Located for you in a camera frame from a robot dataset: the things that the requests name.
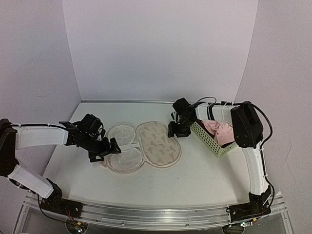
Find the green basket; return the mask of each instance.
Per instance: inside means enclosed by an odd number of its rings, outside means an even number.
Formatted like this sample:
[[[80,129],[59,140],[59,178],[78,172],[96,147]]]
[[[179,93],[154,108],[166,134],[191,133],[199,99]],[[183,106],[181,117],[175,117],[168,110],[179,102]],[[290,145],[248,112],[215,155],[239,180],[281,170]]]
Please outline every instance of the green basket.
[[[234,149],[237,144],[233,142],[231,145],[228,145],[225,148],[221,148],[218,143],[196,122],[191,126],[191,130],[199,137],[199,139],[204,142],[204,144],[211,149],[215,156],[221,157],[226,154],[228,151]]]

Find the pink clothing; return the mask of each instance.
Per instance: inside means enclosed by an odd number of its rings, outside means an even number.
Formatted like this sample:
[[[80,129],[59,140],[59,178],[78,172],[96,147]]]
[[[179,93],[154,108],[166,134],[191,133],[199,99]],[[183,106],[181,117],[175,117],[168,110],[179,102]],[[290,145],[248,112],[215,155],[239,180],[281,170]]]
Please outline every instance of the pink clothing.
[[[233,128],[228,123],[214,120],[202,120],[202,122],[220,146],[235,141]]]

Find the white table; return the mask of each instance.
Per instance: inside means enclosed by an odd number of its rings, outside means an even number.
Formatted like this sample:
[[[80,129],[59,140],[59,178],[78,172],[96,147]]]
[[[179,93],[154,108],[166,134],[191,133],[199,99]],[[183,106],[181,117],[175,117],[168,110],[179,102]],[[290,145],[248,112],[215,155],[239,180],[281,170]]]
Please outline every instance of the white table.
[[[83,102],[71,122],[90,113],[101,119],[106,130],[120,123],[167,125],[172,111],[172,103]],[[240,148],[216,158],[194,134],[178,142],[182,156],[174,166],[158,169],[145,163],[129,174],[90,163],[82,148],[57,146],[44,177],[59,185],[64,198],[118,206],[200,207],[249,201],[249,174]]]

